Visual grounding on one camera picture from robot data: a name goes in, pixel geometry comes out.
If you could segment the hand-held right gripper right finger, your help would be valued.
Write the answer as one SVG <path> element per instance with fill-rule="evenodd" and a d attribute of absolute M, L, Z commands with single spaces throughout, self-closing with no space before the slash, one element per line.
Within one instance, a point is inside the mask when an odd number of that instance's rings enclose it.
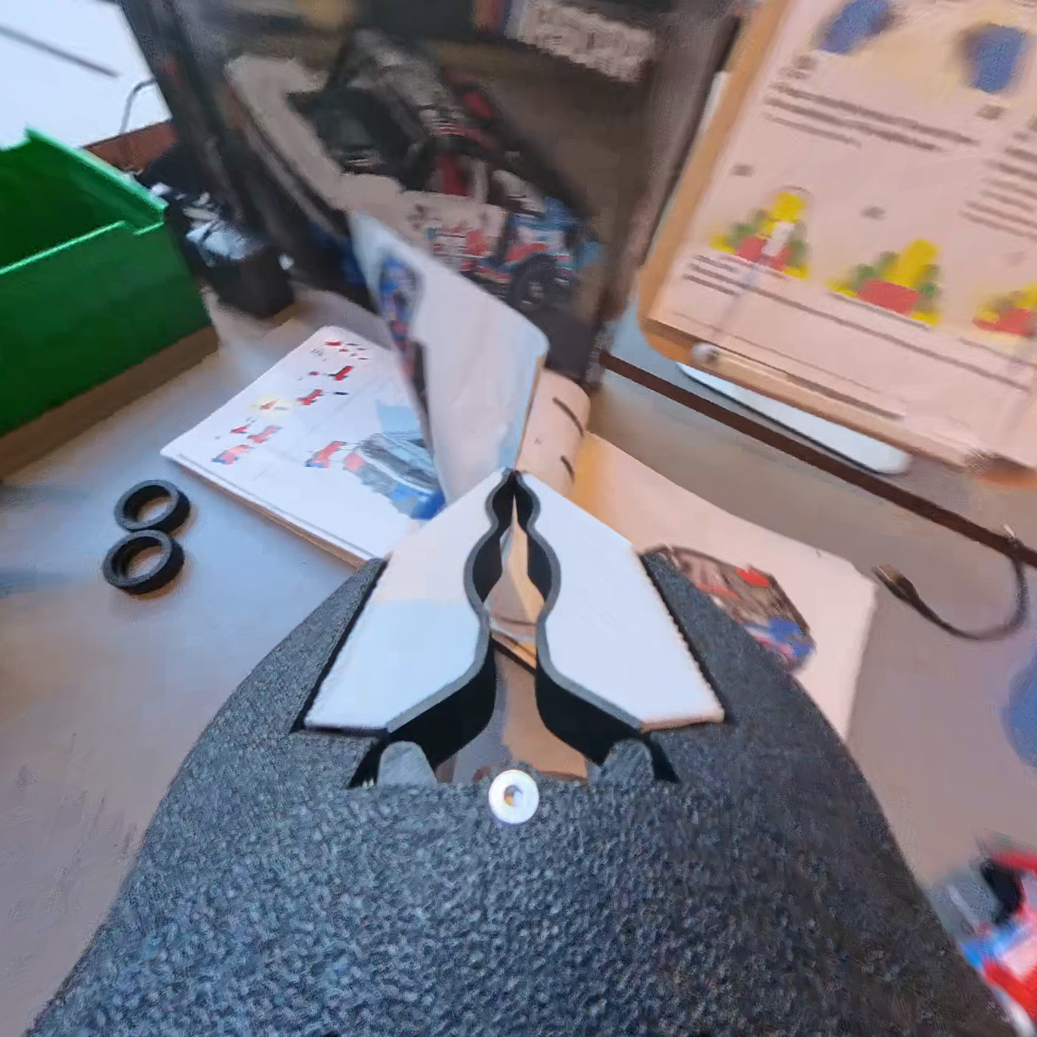
<path fill-rule="evenodd" d="M 541 596 L 537 699 L 554 730 L 677 730 L 724 708 L 629 540 L 518 475 L 527 574 Z"/>

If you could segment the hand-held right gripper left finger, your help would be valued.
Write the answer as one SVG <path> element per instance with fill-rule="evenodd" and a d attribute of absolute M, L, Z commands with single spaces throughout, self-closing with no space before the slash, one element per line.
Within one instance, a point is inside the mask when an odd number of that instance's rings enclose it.
<path fill-rule="evenodd" d="M 396 733 L 491 660 L 514 472 L 491 474 L 403 539 L 375 578 L 304 712 L 309 730 Z"/>

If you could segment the building instruction booklet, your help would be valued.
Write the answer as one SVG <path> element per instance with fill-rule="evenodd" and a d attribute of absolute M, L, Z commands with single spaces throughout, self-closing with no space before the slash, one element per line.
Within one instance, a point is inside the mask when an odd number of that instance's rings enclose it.
<path fill-rule="evenodd" d="M 162 457 L 361 564 L 514 468 L 591 543 L 662 553 L 849 734 L 874 610 L 848 562 L 722 511 L 586 429 L 529 319 L 362 217 L 379 337 L 325 327 Z"/>

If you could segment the black rubber toy tyre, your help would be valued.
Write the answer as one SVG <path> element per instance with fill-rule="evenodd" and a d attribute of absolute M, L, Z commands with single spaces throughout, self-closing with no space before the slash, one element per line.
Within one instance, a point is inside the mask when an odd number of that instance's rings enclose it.
<path fill-rule="evenodd" d="M 127 533 L 179 530 L 191 513 L 191 501 L 175 484 L 150 479 L 128 489 L 114 506 L 114 520 Z"/>
<path fill-rule="evenodd" d="M 179 542 L 159 530 L 142 530 L 119 539 L 106 554 L 100 573 L 128 595 L 145 595 L 169 586 L 184 568 Z"/>

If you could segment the brick-built toy race car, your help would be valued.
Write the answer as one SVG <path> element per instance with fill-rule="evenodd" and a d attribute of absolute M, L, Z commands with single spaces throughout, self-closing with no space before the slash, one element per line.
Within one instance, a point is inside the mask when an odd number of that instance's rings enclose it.
<path fill-rule="evenodd" d="M 941 924 L 1018 1035 L 1036 1034 L 1036 850 L 1003 836 L 929 891 Z"/>

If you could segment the silver flat stand base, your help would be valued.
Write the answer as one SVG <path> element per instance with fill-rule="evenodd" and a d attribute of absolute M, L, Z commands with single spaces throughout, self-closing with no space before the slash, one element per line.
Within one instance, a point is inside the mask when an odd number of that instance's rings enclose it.
<path fill-rule="evenodd" d="M 788 407 L 689 365 L 677 364 L 676 368 L 697 387 L 709 390 L 733 405 L 778 426 L 785 433 L 796 435 L 865 471 L 880 476 L 900 476 L 910 468 L 913 459 L 909 454 L 873 437 L 854 432 L 843 425 L 798 408 Z"/>

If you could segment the large blue plastic bin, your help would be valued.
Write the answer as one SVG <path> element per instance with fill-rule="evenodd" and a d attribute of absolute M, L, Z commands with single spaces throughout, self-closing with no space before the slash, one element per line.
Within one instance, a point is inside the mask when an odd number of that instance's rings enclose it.
<path fill-rule="evenodd" d="M 1016 756 L 1036 770 L 1036 657 L 1012 681 L 1004 708 L 1006 736 Z"/>

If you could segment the green plastic bin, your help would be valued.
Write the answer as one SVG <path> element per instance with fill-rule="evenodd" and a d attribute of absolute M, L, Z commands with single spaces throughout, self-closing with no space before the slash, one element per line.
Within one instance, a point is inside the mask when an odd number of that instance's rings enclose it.
<path fill-rule="evenodd" d="M 211 326 L 166 204 L 32 129 L 1 151 L 1 435 Z"/>

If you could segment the race car set box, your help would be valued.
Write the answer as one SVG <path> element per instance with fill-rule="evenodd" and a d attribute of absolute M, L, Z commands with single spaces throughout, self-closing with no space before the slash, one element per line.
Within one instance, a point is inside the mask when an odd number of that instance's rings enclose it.
<path fill-rule="evenodd" d="M 744 2 L 116 5 L 179 142 L 311 282 L 373 308 L 368 214 L 509 304 L 583 386 Z"/>

